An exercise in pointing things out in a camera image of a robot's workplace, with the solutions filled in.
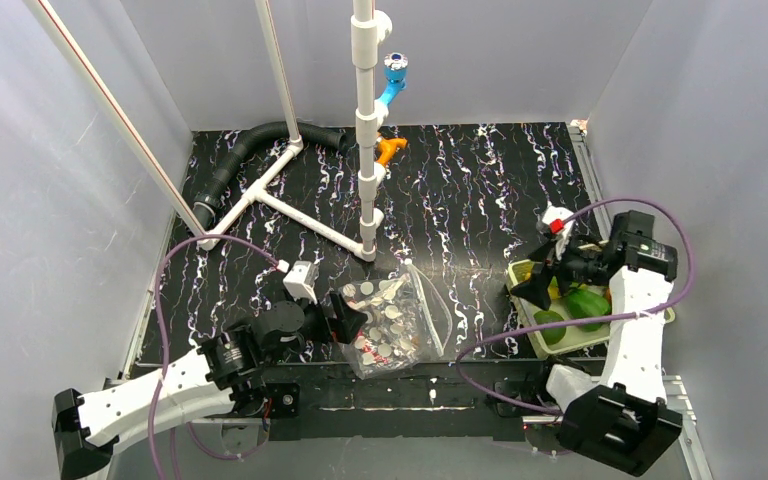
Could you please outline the fake green pepper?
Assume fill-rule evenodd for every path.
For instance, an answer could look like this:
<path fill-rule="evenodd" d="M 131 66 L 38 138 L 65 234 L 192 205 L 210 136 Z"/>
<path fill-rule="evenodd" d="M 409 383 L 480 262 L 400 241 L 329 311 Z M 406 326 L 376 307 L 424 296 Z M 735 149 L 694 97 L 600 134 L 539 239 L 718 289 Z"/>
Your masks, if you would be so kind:
<path fill-rule="evenodd" d="M 572 319 L 601 317 L 612 313 L 610 301 L 587 288 L 571 290 L 564 297 L 564 304 Z"/>

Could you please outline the fake red chili pepper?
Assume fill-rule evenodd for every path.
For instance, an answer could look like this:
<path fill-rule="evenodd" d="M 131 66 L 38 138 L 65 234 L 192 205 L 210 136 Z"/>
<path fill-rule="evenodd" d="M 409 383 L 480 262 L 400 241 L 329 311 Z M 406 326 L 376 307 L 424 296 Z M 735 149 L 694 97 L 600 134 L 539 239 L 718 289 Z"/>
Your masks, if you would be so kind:
<path fill-rule="evenodd" d="M 407 365 L 413 347 L 406 316 L 391 302 L 373 299 L 363 304 L 368 321 L 352 346 L 365 374 Z"/>

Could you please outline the clear polka dot zip bag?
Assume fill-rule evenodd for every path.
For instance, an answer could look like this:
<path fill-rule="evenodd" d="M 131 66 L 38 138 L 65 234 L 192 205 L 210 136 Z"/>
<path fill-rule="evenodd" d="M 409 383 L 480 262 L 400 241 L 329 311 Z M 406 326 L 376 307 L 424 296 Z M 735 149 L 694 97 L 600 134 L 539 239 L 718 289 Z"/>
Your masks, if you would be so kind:
<path fill-rule="evenodd" d="M 361 380 L 442 359 L 453 331 L 442 296 L 410 259 L 385 279 L 348 283 L 339 289 L 363 323 L 341 346 Z"/>

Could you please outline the yellow fake banana bunch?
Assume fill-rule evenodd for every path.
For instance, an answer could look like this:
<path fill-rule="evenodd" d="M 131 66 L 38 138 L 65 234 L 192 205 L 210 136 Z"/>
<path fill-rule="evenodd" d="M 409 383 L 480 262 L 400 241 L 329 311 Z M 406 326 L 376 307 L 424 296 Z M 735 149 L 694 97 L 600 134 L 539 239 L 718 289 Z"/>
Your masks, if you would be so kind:
<path fill-rule="evenodd" d="M 559 283 L 557 278 L 553 278 L 548 286 L 549 297 L 552 301 L 560 300 L 567 295 L 569 291 L 569 285 L 567 283 Z"/>

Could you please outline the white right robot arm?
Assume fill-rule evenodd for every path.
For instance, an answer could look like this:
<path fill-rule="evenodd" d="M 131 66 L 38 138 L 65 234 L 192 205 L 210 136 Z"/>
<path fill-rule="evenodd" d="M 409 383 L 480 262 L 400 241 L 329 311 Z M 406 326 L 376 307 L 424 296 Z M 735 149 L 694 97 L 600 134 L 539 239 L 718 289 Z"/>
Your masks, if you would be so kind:
<path fill-rule="evenodd" d="M 574 239 L 571 216 L 563 207 L 545 210 L 540 225 L 549 238 L 509 291 L 533 306 L 539 326 L 613 318 L 599 381 L 569 361 L 552 360 L 544 390 L 562 412 L 557 439 L 564 449 L 639 477 L 682 429 L 661 374 L 660 307 L 674 287 L 677 251 L 654 239 L 647 213 L 615 215 L 606 243 L 591 248 Z"/>

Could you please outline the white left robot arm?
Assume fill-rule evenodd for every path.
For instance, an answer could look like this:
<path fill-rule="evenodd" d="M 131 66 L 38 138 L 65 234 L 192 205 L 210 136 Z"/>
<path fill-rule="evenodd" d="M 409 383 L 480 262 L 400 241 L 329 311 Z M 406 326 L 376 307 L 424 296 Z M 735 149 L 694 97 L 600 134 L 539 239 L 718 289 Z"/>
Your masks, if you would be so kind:
<path fill-rule="evenodd" d="M 131 445 L 188 421 L 269 402 L 265 367 L 306 341 L 350 344 L 368 319 L 335 291 L 327 304 L 284 300 L 149 374 L 91 393 L 57 393 L 52 431 L 60 478 L 90 476 Z"/>

